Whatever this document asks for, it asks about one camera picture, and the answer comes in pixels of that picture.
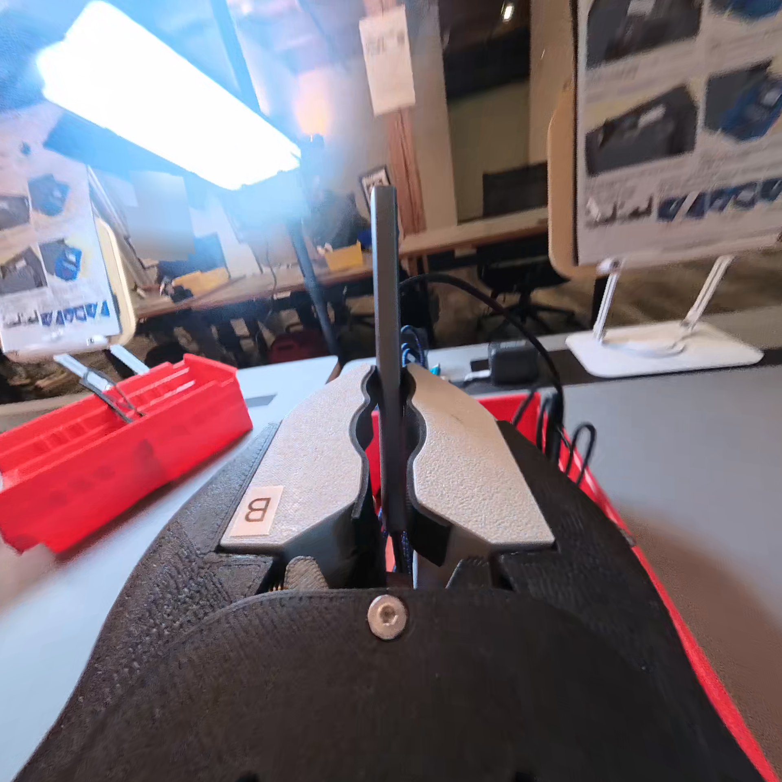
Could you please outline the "instruction poster board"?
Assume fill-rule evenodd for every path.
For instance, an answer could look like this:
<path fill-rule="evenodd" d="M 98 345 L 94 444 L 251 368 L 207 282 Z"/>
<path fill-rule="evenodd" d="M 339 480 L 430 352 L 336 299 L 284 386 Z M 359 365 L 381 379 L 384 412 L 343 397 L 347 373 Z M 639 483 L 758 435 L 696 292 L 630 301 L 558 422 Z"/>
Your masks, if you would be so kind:
<path fill-rule="evenodd" d="M 16 362 L 124 346 L 136 330 L 91 171 L 45 147 L 62 114 L 45 102 L 2 113 L 1 340 Z"/>
<path fill-rule="evenodd" d="M 548 132 L 567 277 L 779 251 L 780 2 L 571 2 Z"/>

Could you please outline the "wooden desk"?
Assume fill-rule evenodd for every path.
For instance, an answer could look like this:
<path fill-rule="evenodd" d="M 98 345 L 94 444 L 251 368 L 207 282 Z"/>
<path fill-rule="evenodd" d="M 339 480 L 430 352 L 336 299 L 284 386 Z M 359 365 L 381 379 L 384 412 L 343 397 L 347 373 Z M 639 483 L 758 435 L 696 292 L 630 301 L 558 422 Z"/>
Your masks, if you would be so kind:
<path fill-rule="evenodd" d="M 438 253 L 545 235 L 547 230 L 547 208 L 525 210 L 407 235 L 400 243 L 399 256 L 401 259 L 428 257 Z"/>
<path fill-rule="evenodd" d="M 364 253 L 362 265 L 331 272 L 327 267 L 315 270 L 316 279 L 323 288 L 345 286 L 350 282 L 363 281 L 372 277 L 371 256 Z M 231 279 L 223 286 L 215 288 L 198 297 L 184 299 L 174 303 L 166 297 L 147 297 L 134 305 L 137 321 L 162 317 L 185 310 L 211 310 L 267 299 L 279 299 L 291 296 L 294 292 L 306 292 L 303 275 L 299 268 L 283 268 L 276 271 L 276 279 L 271 273 L 253 275 L 246 278 Z"/>

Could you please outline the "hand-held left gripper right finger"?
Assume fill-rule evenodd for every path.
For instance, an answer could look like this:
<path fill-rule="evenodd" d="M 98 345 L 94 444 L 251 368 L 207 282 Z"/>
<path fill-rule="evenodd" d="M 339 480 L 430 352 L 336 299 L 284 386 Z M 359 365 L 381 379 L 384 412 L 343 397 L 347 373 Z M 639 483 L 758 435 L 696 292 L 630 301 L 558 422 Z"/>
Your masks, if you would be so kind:
<path fill-rule="evenodd" d="M 414 587 L 444 588 L 465 558 L 554 549 L 554 533 L 495 417 L 422 367 L 410 365 L 407 376 Z"/>

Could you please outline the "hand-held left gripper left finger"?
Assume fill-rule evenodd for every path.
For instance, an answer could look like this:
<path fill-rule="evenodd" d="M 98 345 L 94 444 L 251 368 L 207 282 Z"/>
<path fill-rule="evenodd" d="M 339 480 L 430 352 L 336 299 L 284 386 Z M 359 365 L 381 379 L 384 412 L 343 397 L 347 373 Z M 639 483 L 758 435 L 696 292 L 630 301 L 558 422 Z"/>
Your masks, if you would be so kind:
<path fill-rule="evenodd" d="M 316 561 L 327 581 L 375 579 L 366 455 L 375 366 L 340 375 L 279 425 L 220 540 L 231 553 Z"/>

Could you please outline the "black light stand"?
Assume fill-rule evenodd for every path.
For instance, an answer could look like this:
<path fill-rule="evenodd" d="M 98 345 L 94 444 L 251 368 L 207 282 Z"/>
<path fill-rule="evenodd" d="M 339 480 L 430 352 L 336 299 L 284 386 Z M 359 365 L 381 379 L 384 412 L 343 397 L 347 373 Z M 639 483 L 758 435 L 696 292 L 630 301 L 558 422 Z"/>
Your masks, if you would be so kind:
<path fill-rule="evenodd" d="M 286 224 L 288 236 L 297 256 L 297 262 L 303 275 L 305 289 L 314 306 L 318 323 L 325 339 L 329 354 L 335 356 L 339 364 L 342 364 L 342 351 L 340 349 L 335 328 L 327 310 L 325 291 L 315 274 L 310 253 L 305 242 L 302 225 L 299 220 L 288 221 Z"/>

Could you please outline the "white paper sign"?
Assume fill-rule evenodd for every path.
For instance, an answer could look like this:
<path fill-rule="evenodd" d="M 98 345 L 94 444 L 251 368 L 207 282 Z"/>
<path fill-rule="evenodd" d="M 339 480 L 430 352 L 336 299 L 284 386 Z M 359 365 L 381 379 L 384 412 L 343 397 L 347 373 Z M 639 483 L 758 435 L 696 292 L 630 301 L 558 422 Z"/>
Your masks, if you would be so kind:
<path fill-rule="evenodd" d="M 367 15 L 358 27 L 374 115 L 412 107 L 415 81 L 405 6 Z"/>

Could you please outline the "black power adapter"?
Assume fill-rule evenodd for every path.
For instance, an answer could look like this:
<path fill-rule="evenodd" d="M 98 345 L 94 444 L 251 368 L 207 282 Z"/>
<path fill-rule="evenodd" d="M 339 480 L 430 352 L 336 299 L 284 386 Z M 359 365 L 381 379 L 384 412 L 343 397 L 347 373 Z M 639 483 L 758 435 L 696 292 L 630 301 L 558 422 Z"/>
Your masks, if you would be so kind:
<path fill-rule="evenodd" d="M 539 379 L 538 353 L 527 340 L 489 343 L 487 360 L 494 386 L 523 386 Z"/>

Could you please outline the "grey usb hub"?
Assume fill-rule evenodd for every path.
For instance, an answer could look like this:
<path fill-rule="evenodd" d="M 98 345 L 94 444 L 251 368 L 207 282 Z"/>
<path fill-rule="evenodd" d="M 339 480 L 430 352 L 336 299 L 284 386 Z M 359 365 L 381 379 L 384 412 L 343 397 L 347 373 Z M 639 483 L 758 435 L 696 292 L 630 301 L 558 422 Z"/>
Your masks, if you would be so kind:
<path fill-rule="evenodd" d="M 382 514 L 390 535 L 406 529 L 405 402 L 400 348 L 396 189 L 371 193 L 376 368 Z"/>

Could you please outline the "wooden post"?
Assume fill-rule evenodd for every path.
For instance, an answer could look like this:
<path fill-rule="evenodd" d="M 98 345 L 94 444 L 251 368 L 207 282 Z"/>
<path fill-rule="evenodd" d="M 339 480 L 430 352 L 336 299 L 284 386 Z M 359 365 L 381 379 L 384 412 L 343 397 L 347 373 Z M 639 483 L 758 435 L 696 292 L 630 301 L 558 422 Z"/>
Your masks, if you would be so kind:
<path fill-rule="evenodd" d="M 390 176 L 397 193 L 402 231 L 405 236 L 426 229 L 422 182 L 417 163 L 413 123 L 409 108 L 384 116 Z"/>

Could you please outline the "yellow plastic bin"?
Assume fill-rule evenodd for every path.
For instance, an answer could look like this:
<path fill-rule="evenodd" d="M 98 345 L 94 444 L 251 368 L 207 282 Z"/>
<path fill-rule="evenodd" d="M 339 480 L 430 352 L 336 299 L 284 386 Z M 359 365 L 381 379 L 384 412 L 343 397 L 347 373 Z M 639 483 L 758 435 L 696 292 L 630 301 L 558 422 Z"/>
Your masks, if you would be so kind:
<path fill-rule="evenodd" d="M 189 297 L 202 297 L 231 282 L 227 268 L 215 268 L 208 271 L 193 271 L 171 281 L 172 288 L 181 288 Z"/>
<path fill-rule="evenodd" d="M 325 259 L 327 268 L 333 274 L 361 268 L 364 265 L 364 253 L 359 241 L 341 248 L 334 248 L 330 244 L 319 247 Z"/>

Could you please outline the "black office chair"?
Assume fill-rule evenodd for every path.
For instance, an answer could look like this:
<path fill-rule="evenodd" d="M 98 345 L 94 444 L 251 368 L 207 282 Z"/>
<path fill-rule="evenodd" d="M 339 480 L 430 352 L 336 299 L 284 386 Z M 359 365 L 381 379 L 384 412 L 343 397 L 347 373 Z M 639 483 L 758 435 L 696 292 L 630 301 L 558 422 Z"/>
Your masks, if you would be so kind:
<path fill-rule="evenodd" d="M 573 310 L 533 301 L 535 291 L 556 288 L 569 281 L 554 269 L 546 253 L 524 255 L 518 242 L 481 246 L 476 251 L 476 270 L 478 279 L 494 299 L 503 294 L 518 295 L 516 304 L 510 307 L 513 316 L 524 324 L 532 323 L 542 334 L 554 334 L 544 315 L 562 318 L 571 329 L 582 327 Z"/>

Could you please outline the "white led panel light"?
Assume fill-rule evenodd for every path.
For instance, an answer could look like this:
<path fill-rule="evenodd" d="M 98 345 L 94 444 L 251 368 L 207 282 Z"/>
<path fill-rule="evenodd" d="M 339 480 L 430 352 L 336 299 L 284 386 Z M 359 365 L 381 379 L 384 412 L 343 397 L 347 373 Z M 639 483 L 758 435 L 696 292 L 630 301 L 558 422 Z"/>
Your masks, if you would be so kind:
<path fill-rule="evenodd" d="M 299 167 L 293 141 L 108 2 L 35 62 L 49 102 L 222 189 Z"/>

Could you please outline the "black white marker tag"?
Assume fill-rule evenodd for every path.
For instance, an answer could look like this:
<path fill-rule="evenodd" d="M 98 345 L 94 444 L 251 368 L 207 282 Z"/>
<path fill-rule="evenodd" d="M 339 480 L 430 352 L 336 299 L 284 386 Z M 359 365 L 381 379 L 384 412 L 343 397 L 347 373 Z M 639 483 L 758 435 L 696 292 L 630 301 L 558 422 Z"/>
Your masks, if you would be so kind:
<path fill-rule="evenodd" d="M 371 198 L 374 189 L 378 186 L 388 187 L 393 184 L 386 164 L 375 166 L 370 171 L 360 174 L 358 181 L 368 210 L 371 209 Z"/>

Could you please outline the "red plastic bin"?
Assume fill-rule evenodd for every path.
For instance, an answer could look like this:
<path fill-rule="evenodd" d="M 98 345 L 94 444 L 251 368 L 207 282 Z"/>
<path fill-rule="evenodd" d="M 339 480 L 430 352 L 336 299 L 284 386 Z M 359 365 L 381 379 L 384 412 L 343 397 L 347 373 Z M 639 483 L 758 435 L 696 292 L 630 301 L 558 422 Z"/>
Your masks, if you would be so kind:
<path fill-rule="evenodd" d="M 70 550 L 252 428 L 238 372 L 186 354 L 2 433 L 2 540 Z"/>
<path fill-rule="evenodd" d="M 477 401 L 494 416 L 497 421 L 510 422 L 512 414 L 516 412 L 516 409 L 528 395 L 529 393 L 527 392 L 505 393 L 494 396 L 478 397 Z M 527 412 L 523 413 L 521 422 L 514 425 L 516 429 L 530 441 L 534 440 L 536 413 L 539 410 L 539 406 L 539 402 L 533 402 L 531 405 L 532 412 L 527 410 Z M 372 426 L 375 438 L 372 444 L 367 447 L 367 455 L 370 467 L 371 491 L 376 510 L 379 510 L 382 487 L 380 481 L 377 412 L 372 414 Z M 610 495 L 605 493 L 604 488 L 594 476 L 591 468 L 586 469 L 585 477 L 580 486 L 581 491 L 597 504 L 601 508 L 601 511 L 620 528 L 623 533 L 630 534 L 630 527 L 626 523 L 627 518 L 622 517 L 617 507 L 611 502 Z M 718 715 L 726 723 L 728 729 L 738 742 L 738 745 L 756 766 L 762 778 L 764 780 L 780 780 L 780 770 L 773 770 L 773 765 L 769 762 L 767 754 L 765 754 L 757 741 L 756 735 L 751 731 L 745 721 L 745 715 L 737 707 L 734 699 L 731 698 L 729 690 L 726 689 L 723 677 L 721 677 L 712 666 L 712 661 L 709 659 L 709 656 L 706 654 L 703 647 L 699 644 L 698 638 L 692 633 L 688 622 L 679 611 L 677 602 L 671 595 L 670 590 L 666 589 L 659 574 L 655 572 L 653 565 L 646 552 L 640 546 L 640 543 L 635 543 L 633 550 L 638 561 L 649 575 L 661 600 L 666 606 L 666 609 L 669 611 L 673 624 L 677 630 L 679 640 L 683 645 L 683 649 L 688 656 L 690 664 L 693 666 L 701 686 L 704 688 L 710 702 L 717 710 Z"/>

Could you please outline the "black monitor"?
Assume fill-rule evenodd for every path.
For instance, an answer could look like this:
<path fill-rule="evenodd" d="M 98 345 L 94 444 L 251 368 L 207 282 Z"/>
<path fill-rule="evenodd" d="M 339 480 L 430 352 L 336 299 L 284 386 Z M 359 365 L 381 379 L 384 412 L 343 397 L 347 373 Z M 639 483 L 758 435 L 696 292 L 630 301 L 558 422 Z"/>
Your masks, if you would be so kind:
<path fill-rule="evenodd" d="M 483 174 L 483 217 L 547 208 L 547 163 Z"/>

